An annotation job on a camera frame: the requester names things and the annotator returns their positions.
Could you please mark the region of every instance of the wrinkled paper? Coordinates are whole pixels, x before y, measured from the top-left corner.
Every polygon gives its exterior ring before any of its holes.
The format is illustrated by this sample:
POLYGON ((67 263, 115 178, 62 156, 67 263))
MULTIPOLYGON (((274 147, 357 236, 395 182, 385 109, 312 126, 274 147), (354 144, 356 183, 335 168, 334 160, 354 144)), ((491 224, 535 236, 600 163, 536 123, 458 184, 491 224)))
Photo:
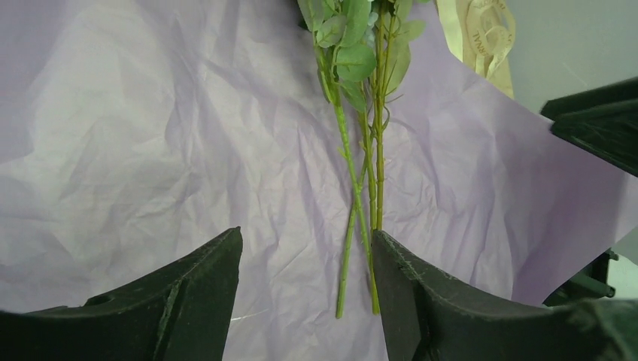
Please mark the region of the wrinkled paper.
MULTIPOLYGON (((636 181, 455 59, 432 4, 415 16, 386 230, 538 305, 636 225, 636 181)), ((298 20, 288 0, 3 2, 0 307, 81 305, 241 226, 225 359, 387 359, 361 247, 334 317, 351 191, 298 20)))

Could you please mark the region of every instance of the artificial flower stem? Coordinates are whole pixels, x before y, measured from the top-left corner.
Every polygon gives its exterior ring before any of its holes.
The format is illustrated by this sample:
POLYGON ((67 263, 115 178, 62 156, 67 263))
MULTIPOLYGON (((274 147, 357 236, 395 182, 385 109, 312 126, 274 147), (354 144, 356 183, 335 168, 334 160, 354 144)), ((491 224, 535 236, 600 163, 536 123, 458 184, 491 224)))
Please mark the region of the artificial flower stem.
POLYGON ((380 98, 383 101, 384 107, 385 107, 385 97, 387 96, 387 85, 388 85, 388 82, 386 81, 387 80, 387 64, 388 64, 388 61, 390 60, 390 49, 392 48, 392 40, 393 40, 393 35, 391 32, 392 32, 392 29, 394 29, 395 20, 396 20, 396 16, 390 17, 390 32, 388 32, 387 34, 387 46, 385 48, 385 61, 384 61, 384 67, 383 67, 384 81, 381 86, 383 91, 382 91, 382 97, 380 98))
MULTIPOLYGON (((339 132, 341 133, 341 140, 343 143, 343 152, 346 163, 348 164, 348 172, 350 173, 350 180, 354 185, 354 207, 359 214, 359 221, 361 223, 361 235, 363 236, 363 247, 366 250, 367 255, 372 254, 372 248, 368 239, 368 227, 366 225, 366 216, 363 214, 363 207, 361 206, 361 186, 357 182, 357 174, 354 170, 354 160, 352 152, 350 150, 350 139, 348 137, 348 125, 345 119, 345 112, 341 103, 341 96, 337 84, 333 84, 334 99, 333 106, 335 114, 337 116, 337 123, 339 125, 339 132)), ((375 272, 372 268, 372 257, 368 256, 368 267, 370 270, 370 287, 372 293, 372 313, 379 314, 378 294, 375 282, 375 272)))
POLYGON ((383 110, 385 100, 385 96, 383 94, 384 84, 385 84, 385 71, 384 69, 387 67, 387 61, 384 59, 384 19, 385 13, 387 12, 387 7, 385 3, 381 4, 381 8, 379 9, 379 27, 378 33, 375 38, 376 47, 377 47, 377 69, 376 69, 376 82, 374 93, 374 107, 375 107, 375 115, 372 121, 372 127, 375 130, 375 138, 376 138, 376 146, 377 146, 377 177, 376 177, 376 186, 377 186, 377 208, 375 210, 370 210, 370 212, 376 212, 376 227, 375 229, 383 229, 383 185, 384 185, 384 169, 383 169, 383 110))
POLYGON ((364 164, 368 170, 368 197, 370 200, 370 229, 376 229, 377 227, 377 185, 375 179, 374 166, 372 164, 372 137, 370 135, 370 128, 368 127, 368 118, 365 113, 358 112, 359 127, 361 128, 361 134, 363 135, 363 153, 364 164))
MULTIPOLYGON (((359 185, 363 184, 363 179, 366 176, 367 166, 364 164, 361 167, 361 174, 359 176, 359 185)), ((352 246, 352 235, 354 234, 354 224, 357 221, 357 206, 352 202, 350 209, 350 217, 348 218, 348 230, 345 234, 345 248, 343 250, 343 261, 341 267, 341 277, 339 282, 339 293, 337 294, 337 319, 343 317, 343 309, 345 306, 345 291, 348 282, 348 267, 350 265, 350 249, 352 246)))

